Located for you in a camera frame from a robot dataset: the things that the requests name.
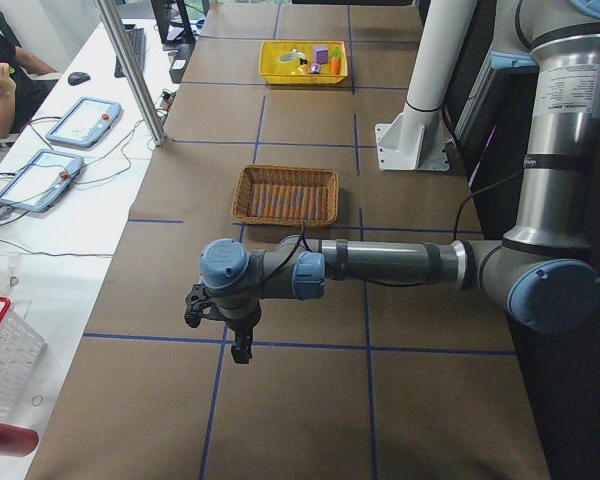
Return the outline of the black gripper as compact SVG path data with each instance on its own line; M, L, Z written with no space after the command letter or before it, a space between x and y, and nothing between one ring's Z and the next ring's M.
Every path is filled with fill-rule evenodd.
M254 329L261 319L261 306L256 305L249 314L227 321L227 326L234 333L234 344L231 346L233 361L239 365L250 363Z

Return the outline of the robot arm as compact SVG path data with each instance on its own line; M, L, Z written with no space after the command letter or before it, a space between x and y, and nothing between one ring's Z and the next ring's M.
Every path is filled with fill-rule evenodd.
M600 304L600 276L581 232L592 145L600 130L600 1L500 1L491 65L538 73L514 227L499 241L382 243L296 235L273 251L224 238L201 252L185 322L219 321L250 361L263 299L310 300L328 279L393 288L454 282L479 288L517 322L571 329Z

